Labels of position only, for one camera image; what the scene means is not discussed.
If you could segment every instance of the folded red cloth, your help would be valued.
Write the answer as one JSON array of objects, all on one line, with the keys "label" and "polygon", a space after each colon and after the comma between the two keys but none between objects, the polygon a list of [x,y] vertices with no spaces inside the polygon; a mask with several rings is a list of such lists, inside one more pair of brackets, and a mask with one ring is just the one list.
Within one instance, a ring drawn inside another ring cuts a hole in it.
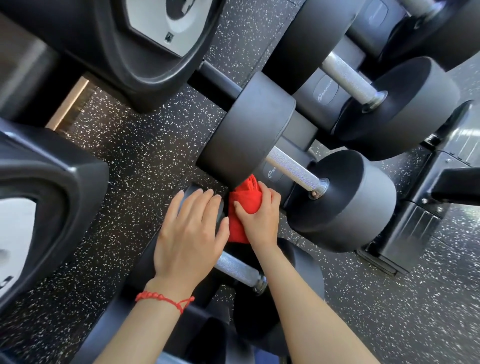
[{"label": "folded red cloth", "polygon": [[238,201],[249,214],[258,211],[262,204],[262,190],[253,174],[233,192],[230,192],[228,197],[228,225],[230,228],[228,241],[249,244],[243,225],[235,213],[233,201]]}]

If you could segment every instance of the speckled floor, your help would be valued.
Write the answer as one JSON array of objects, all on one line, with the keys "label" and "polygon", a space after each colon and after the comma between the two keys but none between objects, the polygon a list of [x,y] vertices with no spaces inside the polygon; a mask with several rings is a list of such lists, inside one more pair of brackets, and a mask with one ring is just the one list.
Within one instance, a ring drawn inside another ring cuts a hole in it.
[{"label": "speckled floor", "polygon": [[[207,59],[244,85],[301,3],[229,0]],[[462,100],[480,99],[480,55],[452,75]],[[225,190],[194,167],[223,114],[187,85],[147,115],[96,90],[66,137],[109,164],[107,196],[74,261],[2,315],[1,347],[26,363],[69,361],[160,226],[171,196],[192,181]],[[402,195],[427,155],[418,147],[379,165]],[[284,218],[280,234],[318,259],[327,301],[382,363],[479,363],[479,225],[480,208],[452,206],[415,271],[394,279],[354,254],[322,251]],[[218,298],[231,299],[228,291]]]}]

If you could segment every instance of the red string bracelet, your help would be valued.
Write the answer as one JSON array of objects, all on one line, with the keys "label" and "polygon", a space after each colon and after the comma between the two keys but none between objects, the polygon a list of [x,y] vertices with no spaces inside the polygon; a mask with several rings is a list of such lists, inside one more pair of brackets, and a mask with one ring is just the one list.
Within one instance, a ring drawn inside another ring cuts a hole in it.
[{"label": "red string bracelet", "polygon": [[159,294],[159,293],[156,293],[156,292],[143,291],[143,292],[140,292],[137,295],[137,297],[135,298],[135,302],[138,302],[140,300],[146,300],[146,299],[149,299],[149,298],[153,298],[154,300],[158,300],[158,301],[165,301],[165,302],[171,303],[176,308],[178,308],[178,310],[180,311],[180,315],[183,314],[183,311],[185,310],[185,308],[187,308],[187,306],[190,304],[190,302],[193,302],[195,300],[195,297],[192,296],[187,300],[182,300],[182,301],[179,301],[179,302],[175,302],[175,301],[172,301],[171,299],[165,297],[162,294]]}]

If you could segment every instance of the round black weight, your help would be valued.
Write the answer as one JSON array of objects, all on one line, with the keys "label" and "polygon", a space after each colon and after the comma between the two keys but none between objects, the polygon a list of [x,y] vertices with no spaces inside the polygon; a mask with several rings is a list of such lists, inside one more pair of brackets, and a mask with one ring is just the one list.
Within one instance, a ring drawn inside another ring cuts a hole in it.
[{"label": "round black weight", "polygon": [[345,35],[364,0],[306,0],[263,68],[293,95]]},{"label": "round black weight", "polygon": [[[301,277],[324,299],[324,278],[316,260],[288,240],[278,238],[277,244]],[[250,256],[248,264],[261,269],[253,251]],[[287,356],[287,342],[269,288],[260,296],[243,285],[235,290],[233,322],[238,335],[266,352]]]},{"label": "round black weight", "polygon": [[286,208],[294,231],[326,250],[349,252],[369,243],[385,228],[396,204],[395,186],[359,152],[330,154],[310,172],[328,178],[330,185],[316,200],[295,186]]},{"label": "round black weight", "polygon": [[408,60],[372,85],[388,91],[385,101],[365,113],[350,99],[333,131],[346,147],[369,160],[391,158],[417,146],[448,120],[460,99],[452,78],[428,57]]},{"label": "round black weight", "polygon": [[406,19],[392,33],[382,61],[428,56],[449,71],[480,50],[479,20],[479,0],[446,0],[444,9],[429,21]]},{"label": "round black weight", "polygon": [[257,72],[235,100],[196,161],[228,188],[245,181],[287,127],[295,99]]}]

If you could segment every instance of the person's right hand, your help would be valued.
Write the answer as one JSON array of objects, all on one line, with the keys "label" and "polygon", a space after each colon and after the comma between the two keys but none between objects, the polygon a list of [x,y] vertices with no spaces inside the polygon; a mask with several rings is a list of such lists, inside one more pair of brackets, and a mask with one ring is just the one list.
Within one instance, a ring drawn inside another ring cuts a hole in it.
[{"label": "person's right hand", "polygon": [[281,196],[277,191],[258,182],[262,190],[262,205],[255,214],[248,214],[238,201],[233,203],[245,234],[255,252],[276,246]]}]

